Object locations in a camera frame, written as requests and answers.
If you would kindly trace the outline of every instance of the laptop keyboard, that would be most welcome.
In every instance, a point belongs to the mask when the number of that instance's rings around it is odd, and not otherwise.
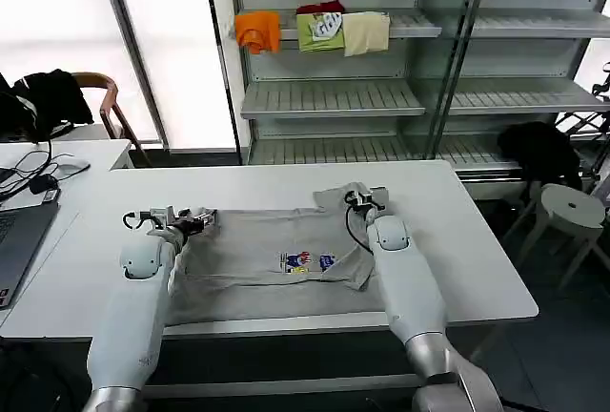
[[[15,223],[17,219],[16,214],[2,214],[0,213],[0,243],[4,240],[4,237],[10,231],[10,227]]]

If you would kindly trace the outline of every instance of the printed logo on shirt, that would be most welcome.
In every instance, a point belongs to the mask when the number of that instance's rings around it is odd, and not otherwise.
[[[299,254],[282,253],[279,258],[279,268],[286,274],[306,274],[309,272],[307,265],[312,261],[309,252]]]
[[[307,274],[310,272],[325,272],[335,264],[336,257],[332,253],[319,256],[319,269],[312,263],[312,255],[309,252],[298,254],[282,253],[279,257],[279,270],[285,274]]]
[[[335,255],[332,253],[320,255],[320,268],[322,269],[322,272],[326,271],[333,264],[335,264]]]

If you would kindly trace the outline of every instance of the metal pole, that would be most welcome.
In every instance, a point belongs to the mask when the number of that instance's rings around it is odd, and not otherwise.
[[[425,158],[434,159],[447,122],[447,115],[458,86],[459,74],[466,57],[468,44],[477,19],[480,0],[464,0],[462,14],[457,24],[454,44],[447,63],[438,93],[437,106],[431,121],[430,132],[426,142]]]
[[[116,18],[118,27],[121,30],[123,41],[125,42],[127,52],[132,61],[132,66],[133,70],[135,71],[135,76],[137,77],[137,82],[140,85],[140,89],[144,94],[144,100],[146,101],[146,105],[148,106],[149,112],[151,113],[152,123],[154,124],[154,128],[156,129],[159,138],[163,142],[163,148],[167,150],[170,146],[168,137],[165,133],[165,128],[163,127],[163,121],[161,120],[161,115],[159,114],[159,109],[156,105],[156,101],[154,100],[153,88],[151,87],[151,81],[146,72],[146,66],[144,65],[144,59],[142,58],[142,52],[140,51],[140,47],[137,44],[137,39],[135,38],[132,19],[127,9],[127,3],[125,0],[110,1],[112,5],[112,11],[114,12],[114,17]]]
[[[208,0],[210,3],[210,12],[212,14],[213,33],[216,37],[216,47],[218,49],[218,59],[220,60],[220,70],[222,71],[222,79],[225,83],[225,93],[227,95],[227,105],[229,107],[229,116],[231,117],[231,126],[233,127],[233,137],[235,141],[235,152],[237,154],[237,162],[243,166],[244,161],[241,156],[241,145],[239,143],[239,134],[237,133],[237,122],[235,121],[235,111],[233,108],[233,100],[231,97],[231,88],[229,86],[229,76],[227,75],[227,64],[225,63],[225,52],[222,49],[222,39],[220,38],[220,28],[218,27],[218,17],[216,16],[216,7],[214,0]]]

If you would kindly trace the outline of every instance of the beige towel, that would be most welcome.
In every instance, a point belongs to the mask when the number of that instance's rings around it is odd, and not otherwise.
[[[345,55],[385,52],[390,38],[390,16],[375,11],[343,15]]]

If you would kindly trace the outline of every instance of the white desk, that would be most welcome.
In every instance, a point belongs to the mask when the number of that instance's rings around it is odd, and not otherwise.
[[[96,189],[96,182],[101,175],[111,169],[119,169],[129,164],[128,151],[131,147],[129,140],[86,140],[70,142],[53,142],[52,155],[68,153],[85,159],[91,163],[91,167],[82,174],[60,182],[62,194],[59,197],[59,212],[53,224],[47,231],[45,239],[38,250],[36,257],[30,265],[29,271],[23,278],[17,296],[13,298],[11,307],[0,310],[0,325],[11,312],[17,302],[23,296],[25,290],[36,276],[41,266],[45,263],[50,252],[53,251],[61,237],[66,233],[74,219],[83,206],[92,199],[91,192]],[[25,154],[36,149],[47,150],[46,144],[37,147],[31,143],[4,143],[0,144],[0,167],[10,168],[14,166]],[[46,158],[43,153],[32,154],[20,166],[22,169],[34,169],[42,164]],[[26,189],[6,201],[0,210],[15,207],[26,207],[38,205],[44,194],[33,195]]]
[[[444,161],[114,171],[55,248],[0,328],[6,338],[90,338],[113,286],[128,236],[124,213],[173,205],[220,209],[313,206],[312,191],[351,181],[386,186],[414,229],[448,306],[450,324],[530,319],[538,307],[509,258]],[[199,323],[166,335],[294,334],[387,328],[382,313]]]

